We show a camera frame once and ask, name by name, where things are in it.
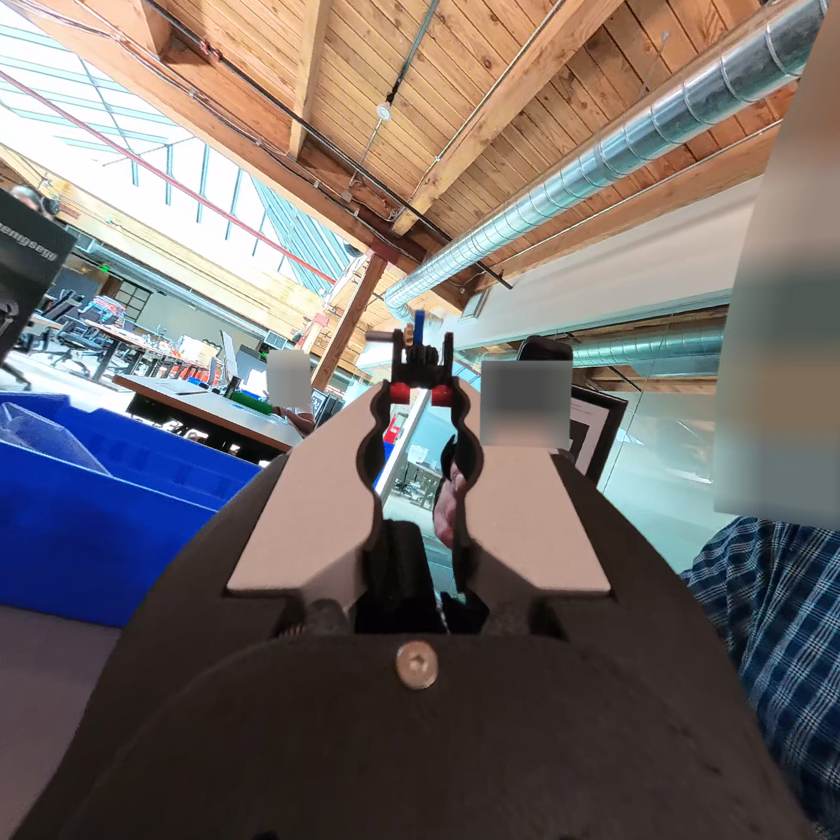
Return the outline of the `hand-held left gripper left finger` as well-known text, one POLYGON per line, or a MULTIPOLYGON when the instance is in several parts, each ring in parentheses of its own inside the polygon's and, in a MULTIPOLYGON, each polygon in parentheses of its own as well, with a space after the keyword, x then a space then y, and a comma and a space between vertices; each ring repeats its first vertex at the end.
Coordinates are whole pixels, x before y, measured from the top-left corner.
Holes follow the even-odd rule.
POLYGON ((363 393, 289 454, 231 574, 233 596, 293 595, 351 608, 366 589, 363 554, 376 541, 391 418, 388 383, 363 393))

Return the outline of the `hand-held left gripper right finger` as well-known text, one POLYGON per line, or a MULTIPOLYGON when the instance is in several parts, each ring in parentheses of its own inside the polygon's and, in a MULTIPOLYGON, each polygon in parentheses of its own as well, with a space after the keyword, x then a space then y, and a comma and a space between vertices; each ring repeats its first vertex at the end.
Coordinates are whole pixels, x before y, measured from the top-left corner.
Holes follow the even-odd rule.
POLYGON ((453 380, 457 490, 455 585, 489 609, 543 596, 603 597, 611 586, 567 491, 567 458, 545 448, 484 446, 480 394, 453 380))

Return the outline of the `black lego gear assembly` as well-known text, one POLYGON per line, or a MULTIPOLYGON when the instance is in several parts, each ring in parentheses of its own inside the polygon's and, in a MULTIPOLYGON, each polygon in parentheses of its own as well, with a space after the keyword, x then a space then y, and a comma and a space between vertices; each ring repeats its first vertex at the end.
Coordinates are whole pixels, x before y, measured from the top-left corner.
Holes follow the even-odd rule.
POLYGON ((441 318, 425 310, 415 310, 403 329, 366 331, 364 337, 367 343, 388 343, 392 346, 389 387, 393 405, 410 403, 414 389, 429 391, 433 406, 453 405, 454 334, 443 333, 440 350, 436 344, 427 342, 438 334, 443 324, 441 318))

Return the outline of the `black lego set box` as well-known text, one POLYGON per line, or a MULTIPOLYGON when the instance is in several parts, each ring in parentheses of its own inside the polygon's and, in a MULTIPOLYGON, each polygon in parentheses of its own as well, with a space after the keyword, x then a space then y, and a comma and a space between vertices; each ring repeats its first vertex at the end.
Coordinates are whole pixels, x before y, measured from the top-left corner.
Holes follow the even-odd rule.
POLYGON ((77 242, 56 221, 1 191, 1 363, 6 362, 77 242))

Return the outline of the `person's right hand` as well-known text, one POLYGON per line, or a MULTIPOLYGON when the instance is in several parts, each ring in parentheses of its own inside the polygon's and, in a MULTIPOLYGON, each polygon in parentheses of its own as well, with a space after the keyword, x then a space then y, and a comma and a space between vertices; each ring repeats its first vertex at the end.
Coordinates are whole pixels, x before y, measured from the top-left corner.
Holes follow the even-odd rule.
POLYGON ((466 488, 467 479, 457 466, 453 451, 444 452, 442 470, 443 475, 434 497, 434 533, 437 540, 451 550, 454 545, 459 498, 466 488))

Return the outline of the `background office table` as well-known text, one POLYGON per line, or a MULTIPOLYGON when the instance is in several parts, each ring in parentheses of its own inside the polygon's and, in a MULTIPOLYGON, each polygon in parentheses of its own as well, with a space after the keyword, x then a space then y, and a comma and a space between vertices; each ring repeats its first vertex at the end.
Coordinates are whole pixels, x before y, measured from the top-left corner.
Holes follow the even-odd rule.
POLYGON ((206 444, 239 447, 239 456, 257 462, 286 453, 302 442, 294 426, 180 379, 116 374, 115 385, 133 398, 128 412, 155 423, 176 421, 206 434, 206 444))

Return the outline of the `blue plastic bin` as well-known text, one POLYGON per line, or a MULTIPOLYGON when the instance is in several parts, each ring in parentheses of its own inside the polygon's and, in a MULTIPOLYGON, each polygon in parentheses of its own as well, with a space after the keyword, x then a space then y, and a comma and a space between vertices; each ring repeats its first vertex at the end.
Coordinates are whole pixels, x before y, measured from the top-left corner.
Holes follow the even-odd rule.
POLYGON ((1 603, 124 626, 259 467, 62 394, 2 393, 1 603))

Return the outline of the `cluttered background desk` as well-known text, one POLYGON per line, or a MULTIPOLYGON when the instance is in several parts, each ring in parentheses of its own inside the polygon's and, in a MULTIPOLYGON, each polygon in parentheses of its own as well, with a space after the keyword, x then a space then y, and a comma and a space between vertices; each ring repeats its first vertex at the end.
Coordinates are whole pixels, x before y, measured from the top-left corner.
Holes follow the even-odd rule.
POLYGON ((132 375, 145 362, 145 374, 150 377, 197 376, 211 384, 216 379, 215 358, 210 359, 210 365, 188 360, 167 345, 152 345, 134 333, 89 319, 67 317, 56 341, 64 351, 51 354, 50 365, 56 368, 60 364, 72 364, 78 368, 79 375, 96 384, 102 382, 120 354, 124 364, 117 372, 125 375, 132 375))

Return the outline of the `person's plaid shirt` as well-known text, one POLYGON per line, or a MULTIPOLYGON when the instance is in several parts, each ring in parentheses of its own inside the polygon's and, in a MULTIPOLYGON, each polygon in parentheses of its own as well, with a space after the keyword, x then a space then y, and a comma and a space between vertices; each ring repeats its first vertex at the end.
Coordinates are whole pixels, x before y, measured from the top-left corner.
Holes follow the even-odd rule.
POLYGON ((729 522, 680 575, 820 838, 839 838, 839 533, 729 522))

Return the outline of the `silver ventilation duct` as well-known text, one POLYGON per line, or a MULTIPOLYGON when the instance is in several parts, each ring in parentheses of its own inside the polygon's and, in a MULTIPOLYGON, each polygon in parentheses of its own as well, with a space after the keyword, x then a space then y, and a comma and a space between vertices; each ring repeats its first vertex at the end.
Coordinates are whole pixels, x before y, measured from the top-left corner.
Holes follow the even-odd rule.
POLYGON ((664 84, 385 293, 410 301, 801 78, 829 1, 766 3, 664 84))
POLYGON ((636 332, 613 339, 597 339, 573 346, 574 368, 590 369, 668 360, 719 356, 723 327, 636 332))

